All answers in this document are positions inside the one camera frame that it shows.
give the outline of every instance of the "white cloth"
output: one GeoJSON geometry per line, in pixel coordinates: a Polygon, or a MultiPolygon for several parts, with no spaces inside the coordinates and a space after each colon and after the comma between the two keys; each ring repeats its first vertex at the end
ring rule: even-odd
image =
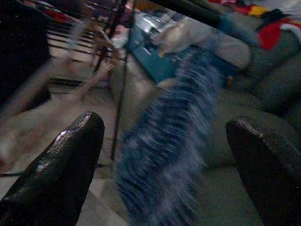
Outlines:
{"type": "Polygon", "coordinates": [[[280,26],[281,30],[287,30],[294,33],[294,35],[298,38],[300,44],[301,44],[301,28],[298,26],[295,26],[293,24],[283,24],[280,26]]]}
{"type": "MultiPolygon", "coordinates": [[[[190,45],[207,47],[214,35],[215,28],[186,17],[155,36],[153,43],[160,46],[160,52],[175,53],[185,50],[190,45]]],[[[225,34],[222,35],[214,53],[240,69],[246,68],[251,60],[249,47],[244,42],[225,34]]]]}
{"type": "Polygon", "coordinates": [[[290,14],[291,19],[301,20],[301,0],[292,0],[289,4],[283,5],[280,10],[290,14]]]}

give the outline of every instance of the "blue feather duster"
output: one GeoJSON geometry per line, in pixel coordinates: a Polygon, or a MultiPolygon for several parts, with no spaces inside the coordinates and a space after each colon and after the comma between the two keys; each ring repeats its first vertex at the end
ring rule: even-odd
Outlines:
{"type": "Polygon", "coordinates": [[[205,165],[221,73],[191,49],[177,83],[152,102],[122,142],[117,184],[130,225],[196,225],[196,177],[205,165]]]}

